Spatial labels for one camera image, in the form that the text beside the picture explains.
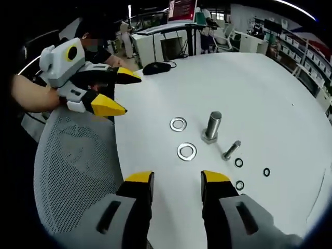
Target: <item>office chair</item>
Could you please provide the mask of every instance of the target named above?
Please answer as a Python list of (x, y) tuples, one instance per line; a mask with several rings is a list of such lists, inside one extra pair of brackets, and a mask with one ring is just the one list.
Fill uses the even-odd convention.
[(213, 41), (216, 46), (217, 52), (233, 51), (233, 46), (230, 42), (230, 39), (231, 39), (233, 33), (234, 33), (234, 27), (232, 24), (227, 25), (227, 27), (225, 27), (224, 30), (217, 28), (217, 30), (214, 31)]
[(54, 110), (34, 164), (36, 207), (49, 234), (74, 229), (86, 209), (122, 182), (114, 124), (89, 112)]

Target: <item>rubber ring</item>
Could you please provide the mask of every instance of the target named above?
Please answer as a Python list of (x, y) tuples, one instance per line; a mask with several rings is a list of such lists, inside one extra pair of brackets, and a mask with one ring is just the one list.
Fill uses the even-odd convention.
[(234, 164), (236, 167), (241, 168), (243, 166), (243, 160), (241, 158), (237, 158), (235, 159)]
[(237, 181), (235, 183), (235, 188), (238, 190), (238, 191), (241, 191), (242, 189), (244, 189), (244, 182), (243, 181)]
[(265, 169), (263, 170), (263, 175), (266, 176), (266, 177), (268, 177), (268, 176), (270, 175), (270, 173), (271, 173), (271, 171), (270, 171), (269, 168), (265, 168)]

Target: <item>bolt head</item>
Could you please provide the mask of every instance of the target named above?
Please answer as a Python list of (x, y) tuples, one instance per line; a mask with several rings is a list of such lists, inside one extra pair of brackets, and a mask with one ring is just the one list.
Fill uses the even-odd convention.
[(204, 142), (206, 142), (207, 144), (213, 144), (213, 143), (217, 142), (218, 132), (216, 133), (216, 137), (213, 139), (208, 139), (205, 135), (205, 132), (206, 132), (206, 129), (203, 130), (202, 135), (201, 135), (201, 138)]

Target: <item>hex bolt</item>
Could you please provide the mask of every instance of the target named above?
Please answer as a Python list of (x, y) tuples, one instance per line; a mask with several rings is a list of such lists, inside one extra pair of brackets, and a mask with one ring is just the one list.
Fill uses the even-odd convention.
[(222, 120), (222, 114), (220, 112), (211, 112), (207, 128), (203, 130), (202, 140), (207, 144), (212, 144), (217, 141), (218, 128)]
[(222, 155), (222, 159), (225, 161), (228, 161), (231, 157), (231, 155), (240, 147), (241, 141), (237, 140), (235, 141), (232, 146), (229, 148), (229, 150)]

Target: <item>white round table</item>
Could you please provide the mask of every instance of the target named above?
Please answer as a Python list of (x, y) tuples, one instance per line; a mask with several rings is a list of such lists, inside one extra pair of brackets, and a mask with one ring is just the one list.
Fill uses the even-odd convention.
[[(116, 101), (128, 109), (115, 118), (123, 177), (155, 173), (152, 246), (206, 248), (202, 170), (223, 173), (233, 183), (244, 181), (239, 193), (269, 211), (284, 233), (303, 237), (330, 194), (332, 127), (316, 99), (262, 54), (206, 54), (175, 62), (170, 72), (143, 76), (138, 71), (141, 83), (115, 89)], [(201, 133), (215, 110), (223, 118), (217, 142), (208, 145)], [(170, 129), (174, 117), (186, 119), (184, 131)], [(222, 152), (236, 140), (241, 147), (223, 161)], [(197, 148), (190, 162), (177, 156), (183, 142)], [(237, 157), (242, 168), (234, 166)], [(269, 177), (264, 168), (270, 169)]]

